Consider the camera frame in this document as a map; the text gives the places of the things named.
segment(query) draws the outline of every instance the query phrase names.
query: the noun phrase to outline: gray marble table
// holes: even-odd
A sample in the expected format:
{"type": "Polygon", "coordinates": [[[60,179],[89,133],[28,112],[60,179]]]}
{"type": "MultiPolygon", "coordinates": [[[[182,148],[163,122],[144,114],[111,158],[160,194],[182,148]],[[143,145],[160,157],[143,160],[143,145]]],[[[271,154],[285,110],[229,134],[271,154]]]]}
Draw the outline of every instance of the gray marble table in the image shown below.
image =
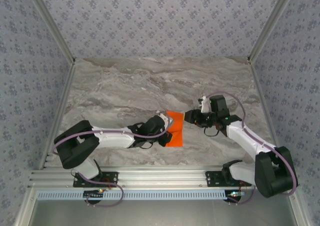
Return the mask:
{"type": "MultiPolygon", "coordinates": [[[[216,90],[235,94],[247,111],[246,123],[271,141],[267,123],[245,60],[232,58],[120,58],[77,59],[60,132],[86,119],[103,128],[121,128],[145,122],[157,110],[186,112],[197,99],[216,90]]],[[[226,96],[233,114],[243,113],[226,96]]],[[[208,129],[207,134],[215,133],[208,129]]],[[[101,166],[222,165],[231,160],[250,162],[249,155],[222,133],[207,137],[188,123],[183,128],[184,147],[151,149],[101,148],[91,154],[101,166]]],[[[61,165],[54,157],[50,165],[61,165]]]]}

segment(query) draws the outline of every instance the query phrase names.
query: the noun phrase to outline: patterned wallpaper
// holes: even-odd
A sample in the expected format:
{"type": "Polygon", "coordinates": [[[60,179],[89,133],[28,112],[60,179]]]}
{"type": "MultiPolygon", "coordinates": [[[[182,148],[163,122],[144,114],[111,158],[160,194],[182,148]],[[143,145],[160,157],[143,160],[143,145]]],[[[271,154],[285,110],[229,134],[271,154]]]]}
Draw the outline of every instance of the patterned wallpaper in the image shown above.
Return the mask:
{"type": "Polygon", "coordinates": [[[44,0],[75,58],[247,56],[276,0],[44,0]]]}
{"type": "Polygon", "coordinates": [[[69,64],[31,0],[0,0],[0,225],[39,166],[69,64]]]}
{"type": "Polygon", "coordinates": [[[255,62],[280,144],[320,226],[320,0],[290,0],[255,62]]]}

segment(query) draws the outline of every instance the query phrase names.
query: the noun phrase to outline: white cable tray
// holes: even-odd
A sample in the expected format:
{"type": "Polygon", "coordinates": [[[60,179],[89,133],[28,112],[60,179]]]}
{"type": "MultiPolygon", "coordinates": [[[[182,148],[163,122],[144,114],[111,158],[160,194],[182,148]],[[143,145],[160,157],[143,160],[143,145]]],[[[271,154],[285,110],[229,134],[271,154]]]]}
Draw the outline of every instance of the white cable tray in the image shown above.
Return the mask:
{"type": "MultiPolygon", "coordinates": [[[[38,200],[84,200],[83,190],[40,190],[38,200]]],[[[90,200],[118,200],[120,190],[108,190],[103,197],[90,197],[90,200]]],[[[226,200],[221,189],[203,190],[125,190],[123,200],[226,200]]]]}

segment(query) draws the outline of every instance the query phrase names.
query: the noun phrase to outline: orange cloth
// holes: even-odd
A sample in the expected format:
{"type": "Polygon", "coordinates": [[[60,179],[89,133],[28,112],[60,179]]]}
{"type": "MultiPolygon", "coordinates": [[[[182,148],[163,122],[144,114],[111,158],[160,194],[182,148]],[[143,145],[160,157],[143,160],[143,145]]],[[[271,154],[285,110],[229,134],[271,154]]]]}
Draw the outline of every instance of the orange cloth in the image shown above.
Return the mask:
{"type": "Polygon", "coordinates": [[[173,119],[173,125],[168,129],[168,132],[172,134],[171,141],[166,144],[166,147],[183,147],[183,128],[185,114],[181,112],[167,111],[170,118],[173,119]]]}

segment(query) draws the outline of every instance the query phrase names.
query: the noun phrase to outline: floral pattern wall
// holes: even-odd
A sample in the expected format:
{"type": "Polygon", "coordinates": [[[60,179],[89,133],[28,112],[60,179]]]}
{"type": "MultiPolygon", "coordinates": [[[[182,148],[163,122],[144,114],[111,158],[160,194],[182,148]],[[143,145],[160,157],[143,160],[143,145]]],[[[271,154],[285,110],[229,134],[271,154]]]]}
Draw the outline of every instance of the floral pattern wall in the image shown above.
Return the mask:
{"type": "Polygon", "coordinates": [[[280,144],[320,226],[320,0],[290,0],[255,62],[280,144]]]}
{"type": "Polygon", "coordinates": [[[44,0],[75,58],[247,56],[276,0],[44,0]]]}
{"type": "Polygon", "coordinates": [[[69,64],[31,0],[0,0],[0,225],[14,223],[69,64]]]}

